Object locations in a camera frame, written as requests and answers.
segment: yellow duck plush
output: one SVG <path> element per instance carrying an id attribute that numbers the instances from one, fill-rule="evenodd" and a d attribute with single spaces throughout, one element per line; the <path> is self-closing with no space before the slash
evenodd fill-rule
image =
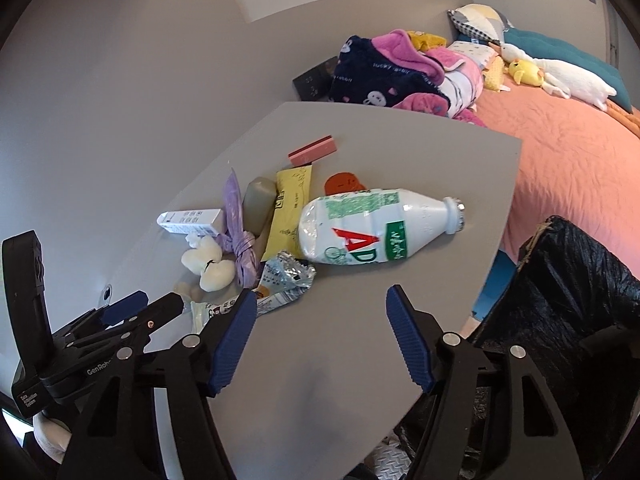
<path id="1" fill-rule="evenodd" d="M 545 82 L 545 73 L 535 63 L 524 59 L 515 59 L 509 65 L 509 74 L 516 84 L 524 83 L 531 86 L 542 86 Z"/>

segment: purple plastic bag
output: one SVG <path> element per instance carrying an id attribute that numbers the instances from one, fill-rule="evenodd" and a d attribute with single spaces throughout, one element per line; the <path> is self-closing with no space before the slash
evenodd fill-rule
<path id="1" fill-rule="evenodd" d="M 224 195 L 227 232 L 216 236 L 216 242 L 225 253 L 236 255 L 236 273 L 242 288 L 254 288 L 258 281 L 258 263 L 253 249 L 255 236 L 245 231 L 242 224 L 242 195 L 234 170 L 225 182 Z"/>

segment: white box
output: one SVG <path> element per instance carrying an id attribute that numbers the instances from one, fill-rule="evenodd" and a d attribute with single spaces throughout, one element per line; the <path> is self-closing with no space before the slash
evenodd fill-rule
<path id="1" fill-rule="evenodd" d="M 222 209 L 167 211 L 158 217 L 158 225 L 170 233 L 216 236 L 226 233 L 225 212 Z"/>

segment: teal cushion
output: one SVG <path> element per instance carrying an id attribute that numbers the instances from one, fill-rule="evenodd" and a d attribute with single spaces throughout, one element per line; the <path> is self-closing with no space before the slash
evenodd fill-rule
<path id="1" fill-rule="evenodd" d="M 511 43 L 524 50 L 531 57 L 538 59 L 560 59 L 582 67 L 601 77 L 605 83 L 616 89 L 618 95 L 610 97 L 618 106 L 632 112 L 631 98 L 626 90 L 618 69 L 599 60 L 597 57 L 581 51 L 571 43 L 544 34 L 510 28 L 504 33 L 504 42 Z"/>

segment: gray table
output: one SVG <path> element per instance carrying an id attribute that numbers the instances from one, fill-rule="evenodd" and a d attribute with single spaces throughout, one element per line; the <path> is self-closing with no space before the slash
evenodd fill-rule
<path id="1" fill-rule="evenodd" d="M 244 189 L 256 176 L 274 178 L 287 153 L 327 134 L 338 152 L 314 163 L 312 196 L 332 174 L 351 171 L 367 187 L 458 197 L 466 228 L 404 262 L 319 266 L 302 300 L 258 319 L 234 380 L 210 403 L 239 480 L 338 479 L 363 459 L 420 394 L 386 320 L 386 290 L 400 283 L 444 330 L 460 329 L 510 209 L 518 139 L 403 110 L 299 102 L 256 124 L 166 209 L 220 206 L 231 167 Z M 152 300 L 171 291 L 189 276 L 180 264 L 187 248 L 183 236 L 153 224 L 113 276 L 114 290 L 145 290 Z M 190 327 L 184 314 L 156 333 L 151 348 L 169 346 Z M 162 400 L 158 410 L 168 473 L 180 478 Z"/>

